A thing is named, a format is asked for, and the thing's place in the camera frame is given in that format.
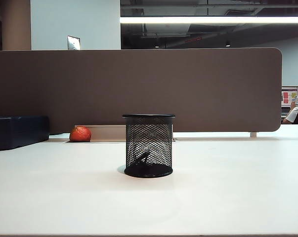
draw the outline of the black box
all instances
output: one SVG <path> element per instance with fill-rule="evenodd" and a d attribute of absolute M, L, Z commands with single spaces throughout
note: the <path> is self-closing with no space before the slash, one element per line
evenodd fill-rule
<path fill-rule="evenodd" d="M 48 139 L 49 118 L 47 116 L 0 117 L 0 151 Z"/>

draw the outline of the ceiling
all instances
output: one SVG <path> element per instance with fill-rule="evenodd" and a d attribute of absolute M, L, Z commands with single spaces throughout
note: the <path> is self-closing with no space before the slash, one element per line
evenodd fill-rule
<path fill-rule="evenodd" d="M 298 16 L 298 0 L 121 0 L 121 16 Z M 298 37 L 298 25 L 122 24 L 122 49 L 245 47 Z"/>

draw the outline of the black mesh pencil cup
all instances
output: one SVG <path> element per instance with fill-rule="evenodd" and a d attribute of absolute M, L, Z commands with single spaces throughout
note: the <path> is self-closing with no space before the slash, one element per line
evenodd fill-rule
<path fill-rule="evenodd" d="M 169 175 L 172 170 L 174 115 L 123 115 L 126 119 L 125 174 L 139 178 Z"/>

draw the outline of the ceiling light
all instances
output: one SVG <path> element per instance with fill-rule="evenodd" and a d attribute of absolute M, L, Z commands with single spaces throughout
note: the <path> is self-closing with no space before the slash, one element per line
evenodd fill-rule
<path fill-rule="evenodd" d="M 213 23 L 253 23 L 253 24 L 298 24 L 298 17 L 292 16 L 175 16 L 175 17 L 120 17 L 121 24 L 213 24 Z"/>

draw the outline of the computer monitor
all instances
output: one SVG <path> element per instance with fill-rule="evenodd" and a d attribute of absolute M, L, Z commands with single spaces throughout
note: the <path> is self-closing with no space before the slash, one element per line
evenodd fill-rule
<path fill-rule="evenodd" d="M 282 86 L 282 107 L 290 107 L 292 98 L 298 95 L 298 86 Z"/>

